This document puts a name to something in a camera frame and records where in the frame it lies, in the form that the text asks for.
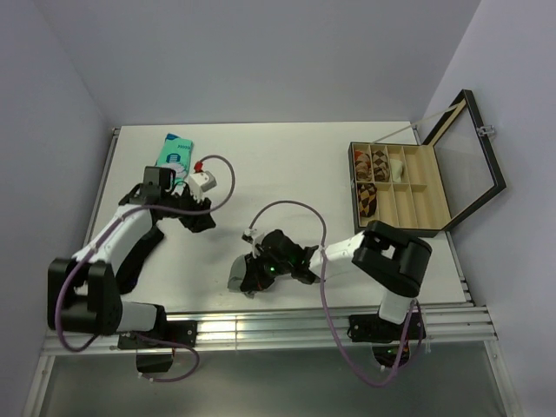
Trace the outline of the grey sock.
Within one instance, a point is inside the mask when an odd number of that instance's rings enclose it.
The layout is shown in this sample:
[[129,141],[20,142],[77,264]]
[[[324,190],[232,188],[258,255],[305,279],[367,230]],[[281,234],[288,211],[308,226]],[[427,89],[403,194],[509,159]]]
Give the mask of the grey sock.
[[245,261],[245,255],[240,255],[234,260],[230,268],[227,289],[231,293],[243,294],[247,298],[253,299],[255,297],[254,291],[241,290],[241,285],[243,284],[246,274],[247,263]]

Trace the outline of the cream yellow sock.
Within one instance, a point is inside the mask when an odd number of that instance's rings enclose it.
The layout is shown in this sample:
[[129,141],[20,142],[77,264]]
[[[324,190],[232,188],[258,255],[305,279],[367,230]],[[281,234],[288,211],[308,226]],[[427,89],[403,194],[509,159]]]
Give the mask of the cream yellow sock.
[[390,179],[392,182],[401,183],[403,176],[404,164],[397,159],[391,159],[390,163]]

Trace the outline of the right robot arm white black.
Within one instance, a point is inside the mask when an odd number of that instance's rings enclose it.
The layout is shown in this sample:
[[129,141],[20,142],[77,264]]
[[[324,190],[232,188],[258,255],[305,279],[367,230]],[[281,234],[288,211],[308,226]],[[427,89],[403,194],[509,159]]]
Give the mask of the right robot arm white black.
[[322,282],[325,276],[366,275],[378,282],[382,296],[376,328],[393,339],[406,327],[406,315],[424,280],[432,254],[419,237],[385,222],[372,221],[360,233],[325,246],[302,247],[282,230],[260,233],[253,228],[242,239],[250,251],[233,262],[227,288],[247,297],[269,289],[279,277],[289,276],[305,285]]

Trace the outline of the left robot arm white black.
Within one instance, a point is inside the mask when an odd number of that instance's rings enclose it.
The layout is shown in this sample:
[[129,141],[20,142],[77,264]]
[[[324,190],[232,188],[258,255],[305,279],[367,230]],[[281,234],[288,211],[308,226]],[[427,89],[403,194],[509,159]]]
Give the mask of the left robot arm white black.
[[176,218],[193,233],[215,227],[204,192],[216,185],[208,171],[189,175],[180,189],[170,168],[147,167],[142,182],[118,203],[111,223],[69,259],[56,258],[48,269],[48,325],[56,331],[113,335],[138,331],[150,347],[169,336],[164,308],[127,302],[142,266],[162,241],[156,224]]

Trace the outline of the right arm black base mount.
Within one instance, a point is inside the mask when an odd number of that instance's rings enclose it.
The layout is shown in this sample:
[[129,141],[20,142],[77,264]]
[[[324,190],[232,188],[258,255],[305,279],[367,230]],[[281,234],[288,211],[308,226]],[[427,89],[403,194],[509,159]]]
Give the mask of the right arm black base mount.
[[[347,336],[351,342],[371,343],[374,358],[380,365],[388,368],[394,365],[399,350],[394,342],[400,341],[404,324],[384,321],[377,314],[352,314],[348,317],[348,323]],[[400,367],[411,358],[410,342],[417,341],[420,345],[426,336],[421,316],[412,313],[401,350]]]

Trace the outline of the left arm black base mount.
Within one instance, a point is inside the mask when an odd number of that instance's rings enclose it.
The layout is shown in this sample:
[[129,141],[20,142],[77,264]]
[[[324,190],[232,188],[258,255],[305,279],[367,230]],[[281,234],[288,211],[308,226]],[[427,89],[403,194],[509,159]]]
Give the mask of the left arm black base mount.
[[[136,370],[154,381],[178,381],[192,375],[200,364],[195,350],[197,321],[171,321],[161,331],[130,332],[120,334],[117,348],[136,352]],[[180,376],[169,376],[170,369],[177,364],[177,350],[185,349],[193,355],[190,370]]]

